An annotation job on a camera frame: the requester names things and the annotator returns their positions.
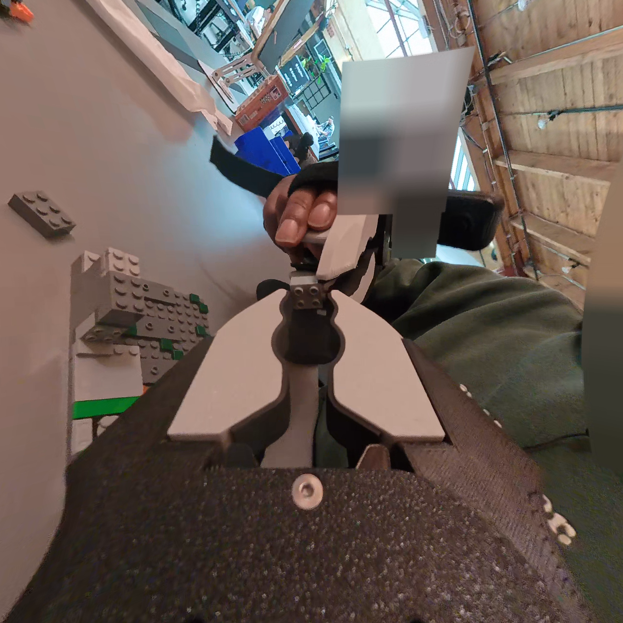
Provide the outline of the orange cardboard box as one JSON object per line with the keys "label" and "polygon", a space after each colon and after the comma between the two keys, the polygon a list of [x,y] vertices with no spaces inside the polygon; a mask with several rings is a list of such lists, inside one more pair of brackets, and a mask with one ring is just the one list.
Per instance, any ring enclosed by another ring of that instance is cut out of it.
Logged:
{"label": "orange cardboard box", "polygon": [[238,105],[235,121],[243,133],[254,130],[277,111],[288,96],[287,87],[280,75],[272,75],[261,82],[258,88]]}

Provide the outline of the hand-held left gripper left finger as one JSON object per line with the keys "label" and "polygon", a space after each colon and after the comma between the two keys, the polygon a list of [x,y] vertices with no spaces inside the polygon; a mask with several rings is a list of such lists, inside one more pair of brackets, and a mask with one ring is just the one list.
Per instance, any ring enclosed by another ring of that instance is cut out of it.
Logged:
{"label": "hand-held left gripper left finger", "polygon": [[284,434],[288,381],[273,337],[286,296],[277,290],[216,332],[168,428],[171,440],[273,443]]}

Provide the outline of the white stand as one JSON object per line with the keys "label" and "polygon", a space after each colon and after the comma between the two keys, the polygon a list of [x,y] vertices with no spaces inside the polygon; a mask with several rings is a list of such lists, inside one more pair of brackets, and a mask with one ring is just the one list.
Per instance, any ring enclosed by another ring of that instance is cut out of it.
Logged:
{"label": "white stand", "polygon": [[205,64],[201,64],[201,67],[232,113],[236,113],[238,108],[232,94],[232,86],[254,74],[261,74],[265,78],[270,75],[254,50],[217,69]]}

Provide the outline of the grey toy brick model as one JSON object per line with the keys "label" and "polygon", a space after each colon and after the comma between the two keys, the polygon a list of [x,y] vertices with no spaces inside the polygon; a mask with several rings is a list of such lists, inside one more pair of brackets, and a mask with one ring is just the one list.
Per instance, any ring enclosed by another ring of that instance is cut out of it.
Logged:
{"label": "grey toy brick model", "polygon": [[70,275],[70,457],[209,337],[198,294],[145,279],[121,250],[82,252]]}

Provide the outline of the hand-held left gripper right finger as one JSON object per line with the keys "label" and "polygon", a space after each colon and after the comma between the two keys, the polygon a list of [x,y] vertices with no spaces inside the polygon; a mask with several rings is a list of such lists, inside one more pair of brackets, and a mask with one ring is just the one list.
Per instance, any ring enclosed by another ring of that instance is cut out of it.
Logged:
{"label": "hand-held left gripper right finger", "polygon": [[380,316],[331,292],[343,352],[333,366],[333,396],[357,423],[393,442],[440,442],[445,432],[401,335]]}

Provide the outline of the grey six-stud brick plate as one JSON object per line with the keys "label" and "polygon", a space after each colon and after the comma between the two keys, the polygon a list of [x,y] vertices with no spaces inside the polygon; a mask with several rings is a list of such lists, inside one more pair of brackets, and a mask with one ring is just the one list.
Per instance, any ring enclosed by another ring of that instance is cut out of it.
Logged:
{"label": "grey six-stud brick plate", "polygon": [[60,238],[76,223],[44,191],[15,193],[8,206],[44,238]]}

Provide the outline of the grey studded brick plate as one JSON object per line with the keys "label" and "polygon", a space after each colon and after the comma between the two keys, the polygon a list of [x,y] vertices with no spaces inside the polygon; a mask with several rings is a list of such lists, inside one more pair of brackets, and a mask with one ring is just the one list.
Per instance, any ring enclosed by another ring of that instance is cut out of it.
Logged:
{"label": "grey studded brick plate", "polygon": [[324,306],[325,292],[320,284],[294,284],[290,292],[294,310],[319,310]]}

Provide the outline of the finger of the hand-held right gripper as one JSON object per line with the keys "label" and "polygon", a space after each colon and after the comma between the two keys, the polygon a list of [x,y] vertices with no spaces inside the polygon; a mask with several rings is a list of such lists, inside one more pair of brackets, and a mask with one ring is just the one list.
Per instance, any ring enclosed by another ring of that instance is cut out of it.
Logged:
{"label": "finger of the hand-held right gripper", "polygon": [[336,279],[336,291],[360,304],[366,299],[376,275],[376,251],[366,250],[358,264]]}
{"label": "finger of the hand-held right gripper", "polygon": [[337,215],[323,245],[316,277],[331,281],[354,269],[376,234],[378,215]]}

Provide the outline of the blue plastic bin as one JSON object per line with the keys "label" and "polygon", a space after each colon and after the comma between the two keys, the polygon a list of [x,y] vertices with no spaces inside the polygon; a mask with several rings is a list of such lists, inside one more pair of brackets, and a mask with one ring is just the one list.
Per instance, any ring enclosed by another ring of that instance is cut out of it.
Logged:
{"label": "blue plastic bin", "polygon": [[301,167],[280,137],[269,139],[263,129],[255,128],[234,142],[243,160],[281,176],[296,175]]}

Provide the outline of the white paper bag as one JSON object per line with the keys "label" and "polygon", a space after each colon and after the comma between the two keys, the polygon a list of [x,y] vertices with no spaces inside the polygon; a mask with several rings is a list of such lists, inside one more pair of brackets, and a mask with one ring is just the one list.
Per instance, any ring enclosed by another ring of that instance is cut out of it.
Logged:
{"label": "white paper bag", "polygon": [[190,51],[152,32],[122,1],[87,1],[87,4],[179,104],[191,113],[200,113],[214,129],[231,136],[232,121],[217,108],[208,91],[183,68],[206,74],[205,67]]}

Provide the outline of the green potted plant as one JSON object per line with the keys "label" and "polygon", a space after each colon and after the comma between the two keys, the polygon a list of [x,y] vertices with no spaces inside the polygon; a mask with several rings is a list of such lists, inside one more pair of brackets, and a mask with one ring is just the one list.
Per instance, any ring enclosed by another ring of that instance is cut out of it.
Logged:
{"label": "green potted plant", "polygon": [[321,55],[318,58],[312,56],[300,57],[300,62],[306,73],[314,80],[317,80],[332,64],[332,57]]}

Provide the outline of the person's right hand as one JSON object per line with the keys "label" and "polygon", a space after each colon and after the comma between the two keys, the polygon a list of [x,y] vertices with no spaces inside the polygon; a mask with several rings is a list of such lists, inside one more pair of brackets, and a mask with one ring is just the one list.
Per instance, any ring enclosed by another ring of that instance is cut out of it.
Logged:
{"label": "person's right hand", "polygon": [[263,225],[277,247],[290,256],[311,245],[308,232],[324,232],[338,214],[338,162],[314,163],[282,179],[263,207]]}

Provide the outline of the dark tabletop with wooden edge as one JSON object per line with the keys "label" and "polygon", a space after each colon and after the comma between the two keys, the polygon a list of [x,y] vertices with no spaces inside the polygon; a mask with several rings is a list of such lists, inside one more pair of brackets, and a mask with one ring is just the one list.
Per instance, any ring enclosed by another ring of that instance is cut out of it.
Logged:
{"label": "dark tabletop with wooden edge", "polygon": [[278,1],[268,23],[262,29],[251,60],[255,68],[265,74],[273,74],[283,54],[298,37],[314,1]]}

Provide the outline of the person's green sweatshirt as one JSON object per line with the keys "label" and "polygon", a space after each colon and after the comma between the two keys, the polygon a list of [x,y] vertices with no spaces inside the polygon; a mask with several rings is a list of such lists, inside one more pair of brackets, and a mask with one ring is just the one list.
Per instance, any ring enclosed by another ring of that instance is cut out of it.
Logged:
{"label": "person's green sweatshirt", "polygon": [[363,302],[464,385],[539,464],[576,535],[562,554],[598,622],[622,621],[622,477],[591,451],[582,313],[560,292],[482,267],[393,260]]}

